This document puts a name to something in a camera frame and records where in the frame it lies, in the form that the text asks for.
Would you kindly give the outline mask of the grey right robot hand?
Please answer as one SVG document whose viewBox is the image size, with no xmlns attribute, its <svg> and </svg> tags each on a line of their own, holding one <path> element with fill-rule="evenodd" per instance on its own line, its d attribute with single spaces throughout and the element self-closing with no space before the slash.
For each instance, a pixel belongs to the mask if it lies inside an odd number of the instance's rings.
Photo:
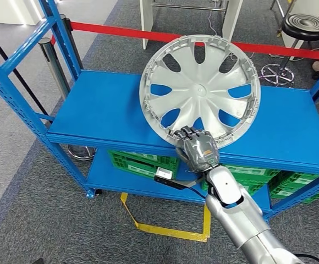
<svg viewBox="0 0 319 264">
<path fill-rule="evenodd" d="M 210 171 L 219 165 L 219 154 L 212 135 L 206 130 L 184 126 L 175 132 L 181 142 L 177 154 L 195 173 Z"/>
</svg>

